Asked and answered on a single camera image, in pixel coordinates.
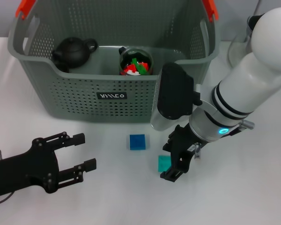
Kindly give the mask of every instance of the black teapot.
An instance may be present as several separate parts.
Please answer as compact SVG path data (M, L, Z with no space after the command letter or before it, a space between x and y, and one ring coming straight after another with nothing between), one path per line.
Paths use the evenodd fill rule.
M94 39L82 41L77 37L69 37L63 40L56 50L52 51L52 57L56 65L63 65L63 68L77 68L86 63L90 54L97 48L98 43Z

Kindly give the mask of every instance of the red toy piece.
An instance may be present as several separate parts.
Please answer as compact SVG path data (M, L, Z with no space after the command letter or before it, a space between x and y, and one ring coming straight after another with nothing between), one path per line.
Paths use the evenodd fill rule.
M131 71L134 72L134 73L137 71L135 65L134 65L134 64L130 64L130 65L128 65L128 66L124 69L124 72L125 72L125 73L121 72L121 75L126 75L126 73L128 72L128 70L131 70Z
M146 71L149 70L149 65L145 62L140 62L139 64L143 65L143 67L146 69Z

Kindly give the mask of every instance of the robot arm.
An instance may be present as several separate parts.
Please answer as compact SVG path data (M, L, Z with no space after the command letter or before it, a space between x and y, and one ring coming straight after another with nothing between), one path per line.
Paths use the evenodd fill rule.
M95 170L96 159L59 171L55 151L84 143L84 134L70 137L63 132L47 138L34 139L31 148L21 155L2 159L0 151L0 196L13 194L17 190L33 185L41 186L51 194L59 188L83 182L83 172Z
M175 182L188 171L193 155L200 157L200 149L207 143L253 129L254 124L245 118L281 89L281 8L260 18L251 45L253 52L215 87L199 85L194 91L193 82L181 72L182 68L174 63L163 67L155 93L152 127L165 130L181 115L190 115L190 119L184 128L175 128L163 147L171 153L172 166L161 174L162 178ZM169 83L171 88L164 91ZM198 107L189 112L193 104ZM165 105L176 110L175 117L172 111L165 110Z

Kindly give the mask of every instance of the white table surface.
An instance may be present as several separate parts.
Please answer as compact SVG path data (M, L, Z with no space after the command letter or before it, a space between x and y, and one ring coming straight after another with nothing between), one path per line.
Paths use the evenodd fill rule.
M229 72L228 46L221 43L206 83L215 85ZM67 131L84 133L87 143L56 151L61 170L97 159L83 183L51 195L37 186L17 191L0 205L0 225L281 225L281 91L248 119L256 124L253 131L208 144L187 174L165 181L157 172L158 155L167 155L162 146L173 127L157 132L150 124L51 117L0 38L3 157L26 152L34 138ZM148 135L148 150L128 150L129 134Z

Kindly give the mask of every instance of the green toy piece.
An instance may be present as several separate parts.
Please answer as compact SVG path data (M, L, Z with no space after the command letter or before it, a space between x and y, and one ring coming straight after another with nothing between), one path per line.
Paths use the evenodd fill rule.
M147 73L146 68L142 64L138 64L137 59L132 59L131 64L134 64L137 71L140 73L140 75L145 75Z

